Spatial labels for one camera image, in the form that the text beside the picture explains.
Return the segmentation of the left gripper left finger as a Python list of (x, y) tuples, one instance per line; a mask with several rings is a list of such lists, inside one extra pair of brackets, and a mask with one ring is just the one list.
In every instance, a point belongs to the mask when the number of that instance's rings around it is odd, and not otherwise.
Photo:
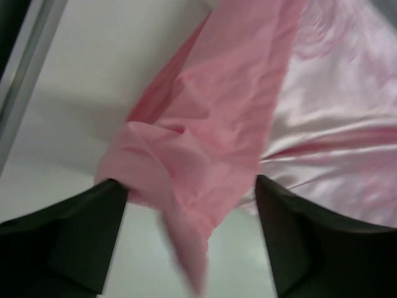
[(109, 179), (1, 223), (1, 297), (101, 295), (127, 194)]

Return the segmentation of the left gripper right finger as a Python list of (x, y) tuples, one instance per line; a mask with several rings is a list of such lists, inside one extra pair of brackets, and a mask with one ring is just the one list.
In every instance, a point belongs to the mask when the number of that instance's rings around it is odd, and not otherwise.
[(395, 297), (396, 230), (335, 213), (258, 176), (278, 297)]

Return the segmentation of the pink satin pillowcase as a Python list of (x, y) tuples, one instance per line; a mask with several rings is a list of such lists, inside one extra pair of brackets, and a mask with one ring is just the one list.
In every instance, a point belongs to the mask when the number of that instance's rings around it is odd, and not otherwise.
[(222, 1), (100, 161), (158, 210), (196, 296), (208, 241), (258, 175), (396, 227), (396, 30), (370, 1)]

